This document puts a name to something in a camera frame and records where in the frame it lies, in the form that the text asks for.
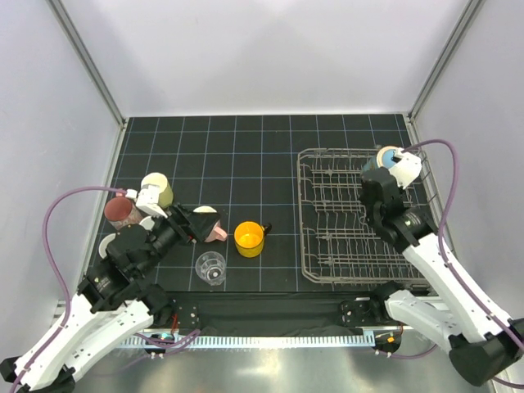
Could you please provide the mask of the pink faceted mug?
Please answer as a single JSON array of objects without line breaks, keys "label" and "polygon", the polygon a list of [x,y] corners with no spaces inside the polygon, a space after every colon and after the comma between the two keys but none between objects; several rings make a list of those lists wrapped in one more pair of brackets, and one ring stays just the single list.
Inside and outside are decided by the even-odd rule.
[{"label": "pink faceted mug", "polygon": [[[217,210],[211,206],[198,206],[193,210],[195,213],[216,213]],[[205,242],[225,242],[228,238],[228,234],[222,229],[220,221],[218,221],[213,229],[211,230],[209,236],[205,239]]]}]

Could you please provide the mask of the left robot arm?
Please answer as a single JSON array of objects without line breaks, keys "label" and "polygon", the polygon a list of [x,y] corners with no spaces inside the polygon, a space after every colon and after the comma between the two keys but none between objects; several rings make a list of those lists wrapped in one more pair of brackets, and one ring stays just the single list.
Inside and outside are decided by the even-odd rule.
[{"label": "left robot arm", "polygon": [[174,301],[147,276],[174,246],[204,242],[219,226],[209,206],[170,206],[166,216],[124,226],[105,257],[84,275],[61,318],[24,355],[1,362],[14,392],[71,392],[75,383],[119,343],[144,328],[163,327]]}]

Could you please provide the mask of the yellow mug black handle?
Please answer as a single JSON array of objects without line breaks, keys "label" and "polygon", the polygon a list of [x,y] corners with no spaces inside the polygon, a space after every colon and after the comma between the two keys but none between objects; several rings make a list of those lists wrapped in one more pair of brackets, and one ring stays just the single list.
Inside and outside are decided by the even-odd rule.
[{"label": "yellow mug black handle", "polygon": [[253,221],[240,223],[233,237],[238,253],[245,258],[255,258],[264,249],[264,241],[273,226],[270,223],[258,224]]}]

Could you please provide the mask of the brown floral mug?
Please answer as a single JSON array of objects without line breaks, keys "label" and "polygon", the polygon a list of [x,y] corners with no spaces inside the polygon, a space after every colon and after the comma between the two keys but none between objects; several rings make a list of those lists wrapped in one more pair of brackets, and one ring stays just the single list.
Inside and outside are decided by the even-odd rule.
[{"label": "brown floral mug", "polygon": [[151,231],[154,228],[155,221],[154,218],[151,216],[147,216],[143,218],[139,223],[143,228],[145,228],[147,231]]}]

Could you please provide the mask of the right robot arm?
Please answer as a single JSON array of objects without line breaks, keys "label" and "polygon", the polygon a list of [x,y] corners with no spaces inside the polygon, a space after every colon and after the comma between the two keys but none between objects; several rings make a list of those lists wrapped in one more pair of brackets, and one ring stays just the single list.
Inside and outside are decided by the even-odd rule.
[{"label": "right robot arm", "polygon": [[481,386],[523,355],[523,321],[512,318],[474,282],[437,235],[431,215],[407,207],[402,187],[386,168],[361,175],[360,201],[375,233],[398,251],[436,290],[437,309],[395,283],[379,292],[386,315],[441,348],[458,374]]}]

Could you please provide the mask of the blue butterfly mug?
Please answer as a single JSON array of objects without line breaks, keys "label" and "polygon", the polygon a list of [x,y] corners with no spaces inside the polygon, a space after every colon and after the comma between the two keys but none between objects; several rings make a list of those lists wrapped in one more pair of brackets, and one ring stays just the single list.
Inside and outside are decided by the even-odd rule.
[{"label": "blue butterfly mug", "polygon": [[398,150],[397,147],[386,146],[382,147],[374,156],[372,156],[363,166],[362,171],[366,172],[369,170],[379,168],[391,168],[396,164],[395,152]]}]

